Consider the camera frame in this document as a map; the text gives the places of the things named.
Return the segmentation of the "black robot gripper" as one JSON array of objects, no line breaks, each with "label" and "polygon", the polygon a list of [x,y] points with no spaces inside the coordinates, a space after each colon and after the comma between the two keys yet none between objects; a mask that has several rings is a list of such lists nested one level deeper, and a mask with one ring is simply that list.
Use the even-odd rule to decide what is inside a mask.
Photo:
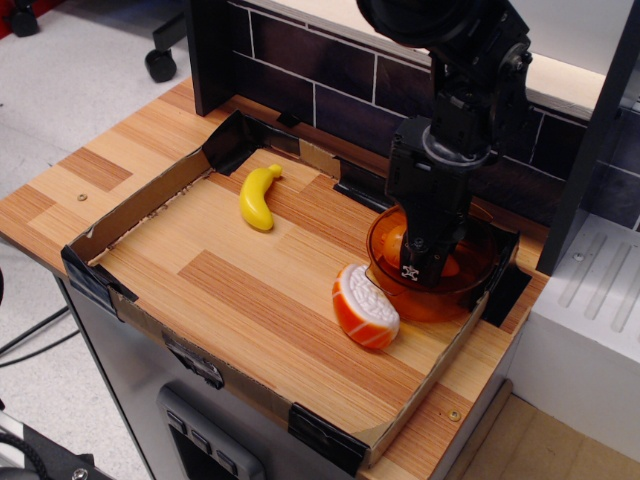
[{"label": "black robot gripper", "polygon": [[467,233],[468,176],[427,149],[430,121],[401,122],[392,138],[386,195],[402,208],[407,240],[400,250],[400,276],[425,288],[441,280],[452,246]]}]

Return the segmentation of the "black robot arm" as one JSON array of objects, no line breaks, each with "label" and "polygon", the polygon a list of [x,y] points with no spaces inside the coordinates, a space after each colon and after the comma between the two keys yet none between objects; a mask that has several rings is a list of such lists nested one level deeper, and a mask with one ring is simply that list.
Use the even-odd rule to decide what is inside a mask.
[{"label": "black robot arm", "polygon": [[527,119],[529,28],[508,1],[361,1],[374,30],[431,57],[431,118],[404,120],[385,192],[403,211],[399,274],[436,286],[466,233],[471,173]]}]

